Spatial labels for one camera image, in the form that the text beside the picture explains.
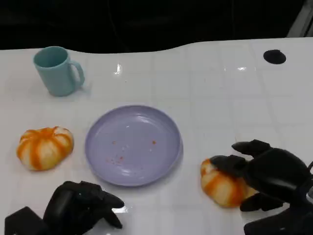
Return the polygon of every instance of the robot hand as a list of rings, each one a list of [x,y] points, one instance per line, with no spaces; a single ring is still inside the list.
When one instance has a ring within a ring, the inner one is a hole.
[[[262,141],[238,142],[232,147],[253,159],[247,161],[230,155],[214,156],[210,161],[220,171],[243,177],[250,187],[259,191],[241,204],[241,211],[268,211],[281,207],[284,202],[290,203],[290,207],[278,215],[246,224],[245,234],[313,234],[313,176],[310,167],[292,153],[272,148]]]
[[[42,220],[25,207],[5,219],[5,235],[82,235],[101,218],[122,228],[112,208],[123,206],[99,185],[66,181],[54,191]]]

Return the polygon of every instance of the orange pumpkin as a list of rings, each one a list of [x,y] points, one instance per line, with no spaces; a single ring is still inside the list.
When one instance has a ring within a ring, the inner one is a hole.
[[[206,159],[201,164],[202,190],[222,207],[237,207],[255,191],[248,187],[243,178],[233,178],[218,171]]]
[[[20,139],[16,154],[20,161],[30,170],[47,170],[53,168],[74,147],[72,133],[62,127],[27,130]]]

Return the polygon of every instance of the plate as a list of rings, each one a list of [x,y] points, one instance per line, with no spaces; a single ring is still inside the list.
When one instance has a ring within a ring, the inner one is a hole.
[[[166,175],[183,153],[174,121],[148,106],[104,114],[89,130],[85,152],[92,171],[120,186],[141,186]]]

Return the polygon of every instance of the tabletop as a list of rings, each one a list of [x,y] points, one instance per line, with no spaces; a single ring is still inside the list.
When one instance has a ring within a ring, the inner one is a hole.
[[[263,53],[270,49],[281,50],[286,62],[266,62]],[[70,51],[86,81],[82,89],[59,98],[48,94],[32,64],[37,51],[0,51],[2,221],[24,206],[43,216],[57,186],[83,180],[100,184],[126,205],[115,210],[122,230],[101,221],[90,235],[242,235],[245,223],[277,211],[221,209],[201,190],[201,162],[232,154],[233,143],[252,139],[285,148],[306,164],[313,160],[311,38],[203,42],[128,54]],[[178,167],[146,187],[121,188],[99,181],[84,154],[92,124],[105,112],[128,104],[164,111],[183,139]],[[57,125],[73,133],[73,153],[53,170],[26,170],[15,152],[20,136],[27,129]]]

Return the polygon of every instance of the teal mug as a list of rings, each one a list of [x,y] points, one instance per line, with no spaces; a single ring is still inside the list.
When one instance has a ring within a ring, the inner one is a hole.
[[[85,81],[79,63],[71,61],[63,47],[46,47],[34,56],[35,67],[51,95],[66,96],[81,87]],[[72,66],[76,67],[79,82],[75,79]]]

